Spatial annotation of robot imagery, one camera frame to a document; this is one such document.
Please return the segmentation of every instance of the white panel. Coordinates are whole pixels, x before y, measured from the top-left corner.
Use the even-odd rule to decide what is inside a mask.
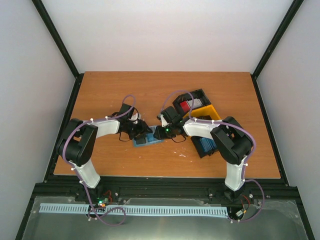
[[[0,1],[0,233],[15,239],[74,78],[32,1]]]
[[[320,2],[304,1],[258,78],[290,185],[320,239]]]
[[[81,72],[253,72],[291,2],[43,1]]]

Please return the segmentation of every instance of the white wall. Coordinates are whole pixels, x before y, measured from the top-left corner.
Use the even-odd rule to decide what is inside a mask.
[[[290,185],[320,239],[320,2],[304,1],[258,78]]]
[[[0,1],[0,238],[42,182],[74,78],[30,0]]]
[[[43,1],[81,72],[252,72],[291,2]]]

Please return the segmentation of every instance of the brown tabletop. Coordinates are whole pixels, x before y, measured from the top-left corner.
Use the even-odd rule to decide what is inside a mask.
[[[117,112],[127,94],[149,126],[160,125],[156,116],[167,96],[176,90],[203,89],[221,118],[233,116],[255,138],[257,148],[248,162],[246,178],[280,178],[280,173],[249,72],[86,72],[71,118],[99,119]],[[172,97],[169,106],[179,94]],[[165,140],[133,147],[119,135],[96,140],[92,162],[101,176],[224,178],[226,162],[218,152],[199,158],[188,137],[185,142]],[[72,175],[58,159],[55,175]]]

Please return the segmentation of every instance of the black metal frame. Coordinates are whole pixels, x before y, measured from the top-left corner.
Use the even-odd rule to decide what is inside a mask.
[[[74,65],[63,41],[61,40],[58,31],[56,30],[48,12],[45,9],[41,0],[32,0],[34,6],[38,10],[43,22],[45,23],[48,31],[54,39],[57,47],[61,51],[67,65],[69,66],[72,74],[75,77],[72,93],[67,104],[65,114],[63,116],[62,124],[58,132],[56,145],[60,138],[62,131],[68,124],[72,111],[74,109],[78,92],[84,77],[84,74],[79,74],[76,66]],[[260,62],[258,63],[255,71],[251,75],[252,83],[257,95],[257,99],[261,108],[264,118],[266,129],[270,138],[274,156],[280,172],[280,179],[259,179],[265,195],[273,200],[295,200],[300,212],[301,219],[304,224],[307,236],[310,240],[315,239],[311,230],[303,203],[301,201],[299,191],[296,187],[289,186],[286,172],[277,148],[275,137],[268,119],[268,115],[261,97],[257,78],[262,69],[266,65],[272,52],[276,48],[278,42],[289,26],[291,20],[295,16],[303,0],[293,0],[289,10],[284,16],[279,28],[277,29],[274,37],[272,38],[269,46],[263,54]],[[30,211],[36,196],[74,196],[76,199],[87,201],[84,195],[84,190],[79,184],[76,176],[62,176],[54,175],[54,169],[58,160],[58,154],[53,150],[47,171],[45,173],[44,181],[37,183],[32,192],[30,202],[26,209],[24,218],[22,220],[20,229],[17,233],[16,240],[22,239],[24,229],[26,227]],[[118,196],[122,199],[129,198],[187,198],[198,199],[208,203],[217,203],[227,207],[239,206],[239,202],[228,202],[224,198],[220,198],[218,192],[223,189],[224,180],[221,178],[167,178],[167,177],[107,177],[102,176],[101,182],[118,192]],[[254,183],[247,183],[246,191],[254,195],[255,199],[261,198],[262,194],[259,188]]]

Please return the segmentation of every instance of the gray floor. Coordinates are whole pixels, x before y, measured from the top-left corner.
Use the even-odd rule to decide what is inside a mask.
[[[127,216],[123,225],[108,227],[99,221],[88,221],[85,215],[37,213],[40,203],[67,203],[68,198],[38,198],[35,202],[24,240],[307,240],[298,209],[292,201],[268,201],[261,214],[247,223],[233,223],[212,217],[143,217]],[[135,205],[139,199],[131,201]],[[175,202],[186,205],[187,201]],[[116,223],[121,216],[107,216]]]

